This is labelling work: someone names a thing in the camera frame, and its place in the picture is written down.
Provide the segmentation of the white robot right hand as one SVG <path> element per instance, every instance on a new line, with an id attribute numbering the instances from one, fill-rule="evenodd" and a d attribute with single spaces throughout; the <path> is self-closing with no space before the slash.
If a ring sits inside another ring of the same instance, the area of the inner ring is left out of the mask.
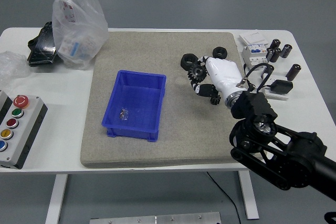
<path id="1" fill-rule="evenodd" d="M 226 59 L 203 56 L 192 64 L 188 77 L 195 93 L 209 97 L 213 104 L 219 102 L 221 95 L 230 103 L 246 90 L 238 87 L 242 76 L 236 63 Z"/>

